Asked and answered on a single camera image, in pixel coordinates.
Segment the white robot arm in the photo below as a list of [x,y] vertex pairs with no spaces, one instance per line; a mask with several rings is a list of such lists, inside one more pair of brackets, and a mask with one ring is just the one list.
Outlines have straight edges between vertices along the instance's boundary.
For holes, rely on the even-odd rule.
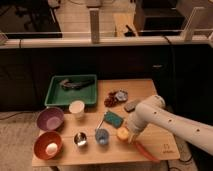
[[164,128],[213,156],[213,126],[177,116],[165,109],[165,101],[152,95],[135,107],[126,120],[129,131],[138,135],[151,123]]

